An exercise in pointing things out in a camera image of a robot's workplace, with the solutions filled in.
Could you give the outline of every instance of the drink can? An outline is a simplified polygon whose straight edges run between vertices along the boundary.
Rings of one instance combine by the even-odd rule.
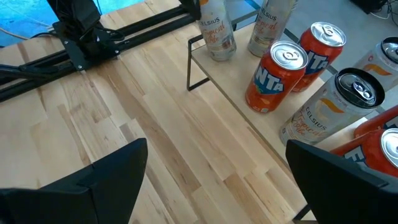
[[[374,118],[362,123],[354,131],[354,137],[360,137],[378,129],[398,128],[398,106],[395,106]]]
[[[298,1],[264,0],[248,45],[252,54],[262,57],[272,43],[280,39]]]
[[[331,77],[280,129],[280,139],[316,144],[374,111],[381,84],[369,73],[346,68]]]
[[[343,51],[346,43],[344,32],[327,22],[316,22],[300,38],[300,46],[308,54],[304,77],[293,91],[306,90]]]
[[[210,57],[216,61],[231,58],[236,43],[225,0],[201,0],[200,11],[198,25]]]
[[[398,129],[371,131],[331,153],[398,177]]]
[[[385,91],[398,84],[398,37],[378,43],[355,65],[375,76]]]
[[[261,113],[275,110],[304,75],[307,54],[298,44],[278,41],[263,55],[246,90],[248,105]]]

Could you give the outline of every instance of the fanta can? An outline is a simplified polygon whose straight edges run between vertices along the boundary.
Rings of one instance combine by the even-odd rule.
[[[354,137],[360,137],[370,131],[390,128],[398,128],[398,105],[359,125],[354,131]]]
[[[308,65],[293,91],[306,90],[340,55],[345,43],[346,36],[337,26],[327,22],[312,24],[300,38],[300,46],[308,54]]]
[[[307,54],[299,45],[278,41],[262,56],[246,90],[248,105],[261,113],[275,110],[303,77]]]
[[[332,151],[361,166],[398,177],[398,129],[375,130]]]

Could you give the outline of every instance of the can lid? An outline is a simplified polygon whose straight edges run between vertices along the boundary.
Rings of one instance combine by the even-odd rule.
[[[344,46],[347,38],[344,32],[337,26],[328,22],[315,22],[311,25],[312,35],[330,47]]]
[[[273,61],[286,70],[300,70],[307,66],[308,55],[298,44],[278,41],[271,47]]]
[[[381,50],[393,62],[398,63],[398,37],[388,37],[381,42]]]
[[[372,108],[376,104],[376,91],[356,73],[345,73],[338,77],[339,92],[352,104]]]
[[[398,168],[398,128],[391,128],[383,132],[381,147],[386,158]]]

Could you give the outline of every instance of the pull tab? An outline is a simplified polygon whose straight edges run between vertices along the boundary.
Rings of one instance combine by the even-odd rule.
[[[324,33],[325,33],[326,35],[328,35],[329,37],[333,36],[333,28],[331,28],[331,26],[329,26],[329,25],[323,25],[323,26],[322,26],[322,29],[323,29]]]
[[[297,60],[297,59],[299,59],[299,54],[297,52],[284,52],[283,56],[284,56],[284,58],[286,58],[286,60]]]
[[[373,95],[370,91],[365,90],[365,87],[360,82],[353,82],[353,88],[356,92],[362,96],[365,100],[370,100],[373,98]]]

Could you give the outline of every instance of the can top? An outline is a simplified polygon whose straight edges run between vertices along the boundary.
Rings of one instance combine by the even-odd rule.
[[[398,128],[391,128],[383,132],[381,147],[386,158],[398,168]]]
[[[375,108],[384,101],[385,93],[381,84],[362,70],[343,69],[337,74],[335,82],[343,97],[360,108]]]
[[[381,42],[381,50],[393,62],[398,63],[398,37],[388,37]]]
[[[328,22],[315,22],[311,25],[312,35],[330,47],[344,46],[347,38],[344,32],[337,26]]]
[[[271,57],[278,66],[286,70],[300,70],[308,63],[308,55],[304,49],[285,40],[272,44]]]

